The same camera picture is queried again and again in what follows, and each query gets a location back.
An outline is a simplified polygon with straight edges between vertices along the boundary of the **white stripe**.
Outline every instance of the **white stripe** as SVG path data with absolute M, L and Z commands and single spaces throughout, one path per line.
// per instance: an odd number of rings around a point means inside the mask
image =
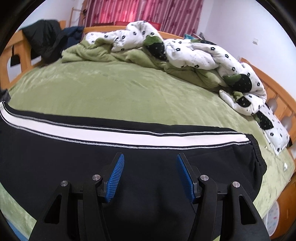
M 125 129 L 118 129 L 118 128 L 108 128 L 108 127 L 97 127 L 97 126 L 84 126 L 84 125 L 73 125 L 73 124 L 66 124 L 66 123 L 58 123 L 50 120 L 45 119 L 39 119 L 31 116 L 25 116 L 25 115 L 17 115 L 14 113 L 11 113 L 5 106 L 5 111 L 9 114 L 20 117 L 23 119 L 30 119 L 35 121 L 41 121 L 49 124 L 59 125 L 59 126 L 68 126 L 68 127 L 75 127 L 75 128 L 88 128 L 88 129 L 97 129 L 97 130 L 110 130 L 110 131 L 126 131 L 126 132 L 143 132 L 143 133 L 150 133 L 154 135 L 188 135 L 188 134 L 243 134 L 241 132 L 237 131 L 200 131 L 200 132 L 182 132 L 182 133 L 175 133 L 175 132 L 166 132 L 166 133 L 157 133 L 152 131 L 136 131 L 136 130 L 125 130 Z
M 79 129 L 65 126 L 57 126 L 31 119 L 23 119 L 10 115 L 3 105 L 0 105 L 3 119 L 20 129 L 29 129 L 32 132 L 41 132 L 45 135 L 59 138 L 75 139 L 84 142 L 114 143 L 128 146 L 152 146 L 152 147 L 192 147 L 223 145 L 225 143 L 248 142 L 244 134 L 220 134 L 220 135 L 191 135 L 191 136 L 152 136 L 146 134 L 132 134 L 111 132 L 92 129 Z

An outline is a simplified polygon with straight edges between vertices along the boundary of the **mattress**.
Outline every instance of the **mattress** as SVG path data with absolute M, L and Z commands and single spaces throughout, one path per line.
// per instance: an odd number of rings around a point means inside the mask
M 9 105 L 17 110 L 166 125 L 218 126 L 252 134 L 268 166 L 254 201 L 262 217 L 295 169 L 286 149 L 279 156 L 274 155 L 252 117 L 238 114 L 216 93 L 160 70 L 125 62 L 62 64 L 59 60 L 25 74 L 9 92 Z M 1 185 L 0 208 L 28 238 L 36 220 Z

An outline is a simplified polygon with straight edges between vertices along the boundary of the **silver bolt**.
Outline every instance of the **silver bolt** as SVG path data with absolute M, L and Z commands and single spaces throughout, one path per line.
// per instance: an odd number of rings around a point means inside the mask
M 235 188 L 239 188 L 239 187 L 240 187 L 240 183 L 239 183 L 239 182 L 233 182 L 232 185 L 233 185 Z
M 97 180 L 100 180 L 101 179 L 101 176 L 99 174 L 95 174 L 95 175 L 93 175 L 92 179 L 94 181 L 97 181 Z
M 209 177 L 207 175 L 201 175 L 200 179 L 203 181 L 207 181 L 209 179 Z
M 68 181 L 62 181 L 62 182 L 61 182 L 61 186 L 62 186 L 62 187 L 65 187 L 65 186 L 67 186 L 67 185 L 68 185 Z

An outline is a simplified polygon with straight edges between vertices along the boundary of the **bed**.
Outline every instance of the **bed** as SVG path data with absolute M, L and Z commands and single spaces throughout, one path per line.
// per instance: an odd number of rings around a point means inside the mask
M 65 27 L 65 21 L 61 21 L 60 25 Z M 85 28 L 84 32 L 108 32 L 124 28 L 95 26 Z M 159 33 L 164 39 L 181 38 Z M 22 73 L 14 80 L 9 80 L 7 62 L 11 57 L 12 46 L 14 52 L 20 56 Z M 271 208 L 294 173 L 295 162 L 291 151 L 285 149 L 276 157 L 253 117 L 238 114 L 217 93 L 163 71 L 132 63 L 83 61 L 62 64 L 58 60 L 45 67 L 39 65 L 40 63 L 31 65 L 30 45 L 21 31 L 15 33 L 0 56 L 0 87 L 9 89 L 10 107 L 52 115 L 166 125 L 218 126 L 252 134 L 258 141 L 268 166 L 260 192 L 254 201 L 261 217 Z M 295 100 L 267 74 L 255 66 L 252 68 L 263 82 L 268 100 L 276 100 L 278 107 L 275 114 L 279 120 L 285 116 L 291 118 L 292 128 L 289 134 L 292 142 L 296 141 Z M 0 208 L 6 219 L 28 238 L 36 220 L 2 185 Z

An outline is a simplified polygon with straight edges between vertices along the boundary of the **curtain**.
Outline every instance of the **curtain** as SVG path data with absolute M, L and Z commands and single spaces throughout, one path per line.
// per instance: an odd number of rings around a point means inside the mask
M 136 20 L 140 0 L 91 0 L 87 12 L 86 27 L 94 23 Z
M 142 0 L 138 20 L 161 24 L 161 31 L 184 36 L 196 33 L 204 0 Z

